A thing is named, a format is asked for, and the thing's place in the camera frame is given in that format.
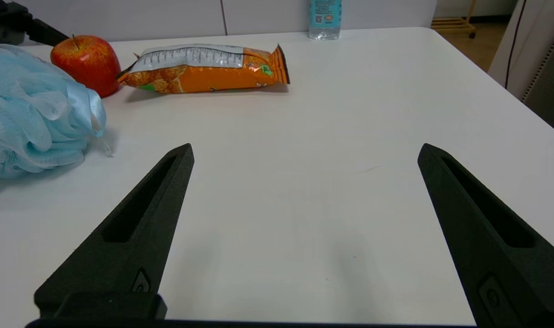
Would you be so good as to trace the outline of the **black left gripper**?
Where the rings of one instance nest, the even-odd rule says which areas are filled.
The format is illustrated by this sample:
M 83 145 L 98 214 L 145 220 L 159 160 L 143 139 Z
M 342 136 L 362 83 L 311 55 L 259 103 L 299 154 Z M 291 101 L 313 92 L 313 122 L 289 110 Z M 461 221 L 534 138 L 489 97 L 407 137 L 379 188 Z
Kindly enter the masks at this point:
M 25 35 L 48 46 L 56 46 L 70 38 L 40 19 L 33 19 L 26 7 L 0 0 L 0 44 L 17 46 L 24 42 Z

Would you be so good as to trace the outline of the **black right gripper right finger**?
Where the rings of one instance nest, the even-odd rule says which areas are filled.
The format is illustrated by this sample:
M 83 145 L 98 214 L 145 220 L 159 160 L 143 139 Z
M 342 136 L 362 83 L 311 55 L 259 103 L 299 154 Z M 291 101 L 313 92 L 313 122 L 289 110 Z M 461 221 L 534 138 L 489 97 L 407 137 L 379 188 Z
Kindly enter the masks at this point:
M 554 246 L 443 149 L 417 164 L 477 326 L 554 328 Z

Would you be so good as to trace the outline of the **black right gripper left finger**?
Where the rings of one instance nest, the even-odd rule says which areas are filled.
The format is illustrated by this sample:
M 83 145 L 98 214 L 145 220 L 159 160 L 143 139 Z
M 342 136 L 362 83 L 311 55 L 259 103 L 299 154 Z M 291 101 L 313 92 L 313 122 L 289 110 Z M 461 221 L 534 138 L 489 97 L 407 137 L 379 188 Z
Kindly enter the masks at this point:
M 169 151 L 35 292 L 42 319 L 163 319 L 159 286 L 194 166 Z

